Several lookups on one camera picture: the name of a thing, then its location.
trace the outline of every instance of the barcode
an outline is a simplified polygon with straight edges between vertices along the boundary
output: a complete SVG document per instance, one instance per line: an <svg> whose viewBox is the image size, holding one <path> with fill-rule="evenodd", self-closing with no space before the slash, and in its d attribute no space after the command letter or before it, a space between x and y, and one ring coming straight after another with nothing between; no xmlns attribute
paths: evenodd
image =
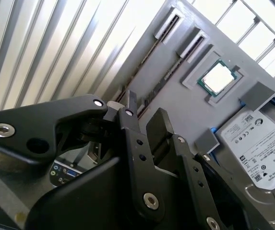
<svg viewBox="0 0 275 230"><path fill-rule="evenodd" d="M262 177L260 175L257 175L254 177L254 179L256 180L256 182L258 182L258 181L262 180Z"/></svg>
<svg viewBox="0 0 275 230"><path fill-rule="evenodd" d="M253 116L252 116L252 115L248 115L248 116L245 118L245 121L246 121L246 122L250 122L251 120L253 120Z"/></svg>

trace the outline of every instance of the black metal bracket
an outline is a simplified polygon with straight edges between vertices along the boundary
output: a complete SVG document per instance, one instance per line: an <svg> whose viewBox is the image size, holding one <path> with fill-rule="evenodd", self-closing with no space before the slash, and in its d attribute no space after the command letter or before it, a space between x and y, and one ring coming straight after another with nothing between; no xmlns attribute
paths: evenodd
<svg viewBox="0 0 275 230"><path fill-rule="evenodd" d="M222 169L209 155L197 154L195 159L202 165L203 170L212 182L219 184L227 190L227 193L234 199L234 201L241 207L243 216L245 218L243 229L248 230L272 230L271 225L264 219L260 212L253 206L253 204L245 197L245 195L233 183L233 178Z"/></svg>
<svg viewBox="0 0 275 230"><path fill-rule="evenodd" d="M214 226L218 225L221 230L226 230L227 228L219 217L202 166L194 160L189 145L181 136L173 135L170 139L170 146L173 151L170 154L177 156L179 176L187 185L188 196L191 197L199 227L207 229L208 222L213 219L215 220Z"/></svg>
<svg viewBox="0 0 275 230"><path fill-rule="evenodd" d="M147 136L140 133L136 95L131 95L129 98L134 103L119 109L118 120L125 139L124 152L129 170L131 200L134 209L143 219L159 223L165 214L164 200L158 189L157 171Z"/></svg>
<svg viewBox="0 0 275 230"><path fill-rule="evenodd" d="M0 111L0 123L14 127L12 136L0 138L0 152L28 164L47 164L57 156L58 125L72 120L103 118L107 110L100 98L87 94Z"/></svg>

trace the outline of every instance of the hole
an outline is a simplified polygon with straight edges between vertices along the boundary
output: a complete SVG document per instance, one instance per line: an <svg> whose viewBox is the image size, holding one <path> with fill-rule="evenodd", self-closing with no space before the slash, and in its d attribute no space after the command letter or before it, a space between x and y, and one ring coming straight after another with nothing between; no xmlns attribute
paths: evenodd
<svg viewBox="0 0 275 230"><path fill-rule="evenodd" d="M143 145L143 142L142 142L141 140L137 140L136 142L137 142L137 144L139 144L139 145Z"/></svg>
<svg viewBox="0 0 275 230"><path fill-rule="evenodd" d="M200 187L203 187L203 186L204 186L203 183L202 183L201 181L198 181L198 185L199 185Z"/></svg>
<svg viewBox="0 0 275 230"><path fill-rule="evenodd" d="M205 38L200 36L187 52L185 59L189 59L195 53L198 47L200 47L204 40Z"/></svg>
<svg viewBox="0 0 275 230"><path fill-rule="evenodd" d="M2 126L2 127L0 127L0 132L2 132L2 133L8 133L9 132L9 128L6 127L6 126Z"/></svg>
<svg viewBox="0 0 275 230"><path fill-rule="evenodd" d="M103 106L102 102L100 102L99 100L94 99L94 103L96 106Z"/></svg>
<svg viewBox="0 0 275 230"><path fill-rule="evenodd" d="M150 202L150 204L154 205L155 204L155 200L152 197L148 198L148 201Z"/></svg>
<svg viewBox="0 0 275 230"><path fill-rule="evenodd" d="M142 154L139 155L139 158L140 158L142 161L147 160L147 158L146 158L144 155L142 155Z"/></svg>
<svg viewBox="0 0 275 230"><path fill-rule="evenodd" d="M216 224L213 221L211 221L211 225L213 228L216 228Z"/></svg>
<svg viewBox="0 0 275 230"><path fill-rule="evenodd" d="M129 116L133 116L133 112L131 112L129 109L126 109L126 114Z"/></svg>
<svg viewBox="0 0 275 230"><path fill-rule="evenodd" d="M34 153L45 153L49 150L49 144L47 141L39 138L31 138L26 143L27 148Z"/></svg>

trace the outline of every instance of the black plastic part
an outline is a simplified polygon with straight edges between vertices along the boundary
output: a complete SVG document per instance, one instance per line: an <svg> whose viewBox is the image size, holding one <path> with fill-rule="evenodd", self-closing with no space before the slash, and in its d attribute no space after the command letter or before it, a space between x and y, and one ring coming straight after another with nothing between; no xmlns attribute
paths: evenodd
<svg viewBox="0 0 275 230"><path fill-rule="evenodd" d="M126 107L129 108L134 114L137 115L136 93L130 90L127 90L125 97L126 97Z"/></svg>
<svg viewBox="0 0 275 230"><path fill-rule="evenodd" d="M154 163L163 169L173 171L171 161L174 156L167 156L169 152L169 139L174 134L166 110L159 108L146 126L150 149L154 155Z"/></svg>
<svg viewBox="0 0 275 230"><path fill-rule="evenodd" d="M210 161L206 161L202 154L195 156L205 172L208 175L208 180L219 184L220 187L226 189L234 202L242 209L242 214L245 217L244 222L240 223L244 227L243 230L272 230L272 226L265 220L260 212L253 204L245 197L245 195L232 182L230 176L223 170L209 155Z"/></svg>
<svg viewBox="0 0 275 230"><path fill-rule="evenodd" d="M99 100L102 106L94 103ZM0 123L15 128L13 136L0 138L0 152L34 165L57 156L56 126L73 119L103 118L106 104L94 95L40 103L0 111Z"/></svg>
<svg viewBox="0 0 275 230"><path fill-rule="evenodd" d="M136 216L141 217L141 221L146 220L157 224L164 218L165 206L162 195L158 189L157 171L152 160L148 139L146 135L140 133L138 118L136 113L127 113L134 110L131 107L124 107L118 110L118 120L120 129L123 132L123 151L127 161L130 181L130 189L133 209ZM145 193L154 194L159 202L157 210L149 209L143 200Z"/></svg>
<svg viewBox="0 0 275 230"><path fill-rule="evenodd" d="M134 222L127 210L131 200L124 189L129 181L123 172L120 158L115 157L55 188L31 209L25 230L192 229L195 220L188 215L190 206L182 183L162 171L156 171L156 179L165 202L165 217L157 225Z"/></svg>
<svg viewBox="0 0 275 230"><path fill-rule="evenodd" d="M194 212L190 215L195 216L199 228L206 229L208 227L206 219L212 217L221 230L226 230L227 228L220 220L201 164L193 159L193 154L187 142L182 143L178 138L179 135L172 136L170 149L177 156L180 179L187 185L187 191L192 200Z"/></svg>

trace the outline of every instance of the gray surface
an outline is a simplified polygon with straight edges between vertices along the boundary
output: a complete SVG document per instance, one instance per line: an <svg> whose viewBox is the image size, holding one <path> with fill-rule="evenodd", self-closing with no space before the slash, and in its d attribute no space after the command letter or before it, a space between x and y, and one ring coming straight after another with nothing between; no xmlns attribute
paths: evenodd
<svg viewBox="0 0 275 230"><path fill-rule="evenodd" d="M13 227L7 215L27 213L35 202L53 189L46 171L29 171L26 163L0 153L0 224Z"/></svg>
<svg viewBox="0 0 275 230"><path fill-rule="evenodd" d="M81 152L81 151L85 151L85 155L81 158L81 160L78 163L79 167L82 167L86 170L92 169L96 166L96 164L94 163L93 160L91 160L91 158L88 156L88 146L82 149L73 149L70 150L62 155L60 155L60 158L63 158L71 163L74 162L75 158L77 157L77 155Z"/></svg>
<svg viewBox="0 0 275 230"><path fill-rule="evenodd" d="M275 91L257 82L241 100L253 111L260 110L275 95Z"/></svg>
<svg viewBox="0 0 275 230"><path fill-rule="evenodd" d="M239 99L257 82L261 82L270 91L275 92L275 80L185 0L168 0L120 69L116 78L117 81L113 82L111 90L115 92L120 83L126 82L133 75L136 67L155 42L153 34L162 24L172 6L178 8L185 15L184 21L166 44L161 43L158 45L137 73L136 78L130 83L129 90L137 94L138 100L146 98L168 71L168 68L178 61L180 57L177 53L183 50L181 48L185 45L192 30L195 27L199 27L204 31L209 36L209 43L212 46L205 47L205 52L201 52L192 63L183 62L140 118L141 130L145 133L146 124L157 109L160 107L165 109L168 112L175 133L183 136L187 140L191 151L197 153L196 140L209 128L221 127L240 110ZM222 59L229 69L236 72L238 79L229 85L221 95L214 98L197 84L196 80L218 58ZM190 78L190 87L187 88L182 82L188 76ZM230 152L224 154L225 164L235 169L240 167L237 162L228 161L230 155ZM247 185L245 180L248 176L245 173L238 174L238 176L238 186L247 198L268 221L275 220L275 199L271 200L269 198L269 196L273 195L259 190L254 191L257 193L258 199L269 199L271 200L269 202L273 205L264 205L256 202L245 191L245 185Z"/></svg>
<svg viewBox="0 0 275 230"><path fill-rule="evenodd" d="M29 208L0 179L0 207L21 228L24 229Z"/></svg>
<svg viewBox="0 0 275 230"><path fill-rule="evenodd" d="M145 125L156 110L159 107L167 110L175 132L185 137L194 151L193 143L196 139L206 129L220 127L227 118L237 112L240 109L239 98L253 85L260 81L275 91L275 80L184 0L165 2L155 20L129 55L124 66L120 69L119 79L121 76L131 76L134 73L135 68L155 42L153 34L165 19L172 5L181 10L186 18L166 45L159 44L148 61L140 69L136 78L131 82L129 89L136 92L138 99L146 97L161 77L164 76L168 68L178 60L179 56L176 52L183 47L183 43L190 36L190 32L194 27L201 28L210 37L209 43L214 45L214 50L219 51L221 59L230 69L237 69L237 72L243 75L236 87L232 87L215 106L212 106L206 102L210 100L211 96L200 85L195 84L190 90L181 84L191 72L195 71L195 67L203 57L200 56L191 64L183 62L159 95L152 101L145 114L140 118L141 129L145 133ZM200 77L201 72L199 71L192 77L197 79Z"/></svg>

